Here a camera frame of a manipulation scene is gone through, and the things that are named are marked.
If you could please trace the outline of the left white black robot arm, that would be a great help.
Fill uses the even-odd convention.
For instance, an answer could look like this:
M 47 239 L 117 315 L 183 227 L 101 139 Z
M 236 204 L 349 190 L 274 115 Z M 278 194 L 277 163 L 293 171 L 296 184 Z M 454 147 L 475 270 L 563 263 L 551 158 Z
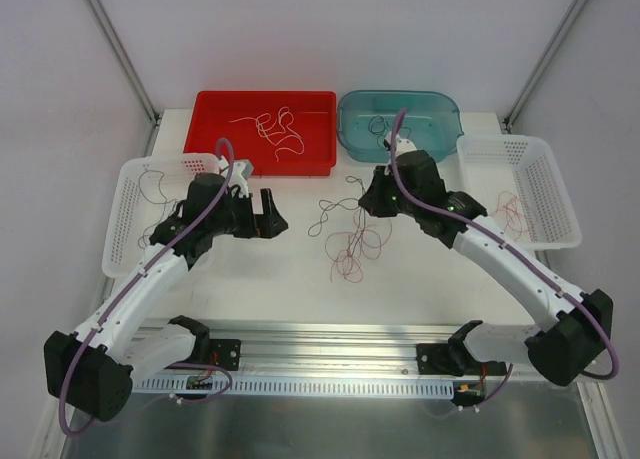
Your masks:
M 262 210 L 243 176 L 201 173 L 185 199 L 158 224 L 142 259 L 126 282 L 73 332 L 53 332 L 44 344 L 48 392 L 58 400 L 58 419 L 73 406 L 107 422 L 139 383 L 176 363 L 203 366 L 210 356 L 210 330 L 184 315 L 155 335 L 133 337 L 156 303 L 207 254 L 215 238 L 272 239 L 287 230 L 270 189 L 260 191 Z

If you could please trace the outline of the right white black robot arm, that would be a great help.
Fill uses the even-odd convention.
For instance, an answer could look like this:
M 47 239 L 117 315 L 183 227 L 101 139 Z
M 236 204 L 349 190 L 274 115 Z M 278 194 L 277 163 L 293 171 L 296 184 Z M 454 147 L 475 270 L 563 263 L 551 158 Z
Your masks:
M 358 203 L 373 217 L 412 218 L 423 233 L 484 270 L 534 321 L 518 326 L 472 320 L 429 356 L 433 368 L 462 376 L 487 362 L 529 364 L 558 386 L 579 376 L 611 380 L 618 375 L 612 299 L 600 289 L 583 291 L 527 256 L 478 201 L 446 189 L 426 152 L 400 153 L 376 167 Z

